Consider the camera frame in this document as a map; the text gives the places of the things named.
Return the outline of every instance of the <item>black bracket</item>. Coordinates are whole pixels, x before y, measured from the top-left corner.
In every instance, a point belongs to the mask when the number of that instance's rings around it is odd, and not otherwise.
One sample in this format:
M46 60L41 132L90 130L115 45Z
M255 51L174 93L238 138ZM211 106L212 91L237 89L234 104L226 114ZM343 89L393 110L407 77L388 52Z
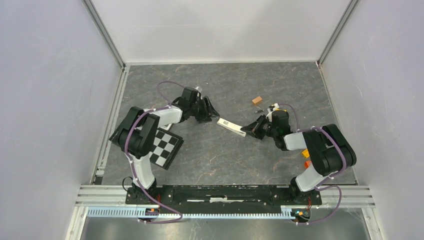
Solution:
M149 194L183 214L281 213L282 205L322 205L317 191L293 198L288 186L281 185L162 185L149 188ZM151 204L136 186L128 189L125 203ZM161 213L171 213L161 208Z

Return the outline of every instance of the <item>checkerboard pattern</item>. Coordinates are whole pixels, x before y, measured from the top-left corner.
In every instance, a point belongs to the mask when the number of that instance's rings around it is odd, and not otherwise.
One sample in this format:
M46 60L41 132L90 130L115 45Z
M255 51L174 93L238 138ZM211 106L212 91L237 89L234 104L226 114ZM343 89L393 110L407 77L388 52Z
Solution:
M150 162L167 170L183 142L182 137L161 128L157 129L153 147L149 153Z

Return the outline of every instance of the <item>wooden block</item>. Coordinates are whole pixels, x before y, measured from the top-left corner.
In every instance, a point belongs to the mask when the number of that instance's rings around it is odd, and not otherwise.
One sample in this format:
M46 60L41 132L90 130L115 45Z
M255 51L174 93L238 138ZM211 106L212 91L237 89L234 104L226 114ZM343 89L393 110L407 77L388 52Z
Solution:
M257 98L252 100L252 103L256 105L256 104L260 103L261 101L262 101L262 97L258 96Z

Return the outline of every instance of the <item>gray mat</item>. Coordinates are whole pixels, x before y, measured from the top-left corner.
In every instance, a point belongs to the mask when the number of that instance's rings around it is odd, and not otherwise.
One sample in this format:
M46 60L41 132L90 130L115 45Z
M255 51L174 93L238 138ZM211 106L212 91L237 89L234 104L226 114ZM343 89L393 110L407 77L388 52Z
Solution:
M314 62L216 63L189 65L131 66L118 115L118 124L132 106L157 108L166 101L156 92L161 81L203 88L221 117L245 126L259 117L252 99L261 96L259 107L273 103L293 105L301 128L335 123L323 80ZM162 86L171 100L182 88ZM291 110L290 124L296 121ZM271 138L242 137L213 122L199 124L194 118L174 124L171 132L183 137L184 144L168 170L152 165L157 184L289 184L305 170L301 151L281 151ZM103 185L120 185L130 176L130 166L120 149L112 145ZM334 180L353 184L351 169Z

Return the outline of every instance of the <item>orange part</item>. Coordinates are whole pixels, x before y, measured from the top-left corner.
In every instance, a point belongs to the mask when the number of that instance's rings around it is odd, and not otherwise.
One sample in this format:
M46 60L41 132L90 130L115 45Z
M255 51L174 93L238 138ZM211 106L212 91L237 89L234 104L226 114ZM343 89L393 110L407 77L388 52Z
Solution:
M256 104L260 103L261 101L262 101L262 97L258 96L257 98L252 100L252 103L256 105Z
M305 169L307 169L309 166L312 165L312 161L305 161L305 163L303 164L305 166Z

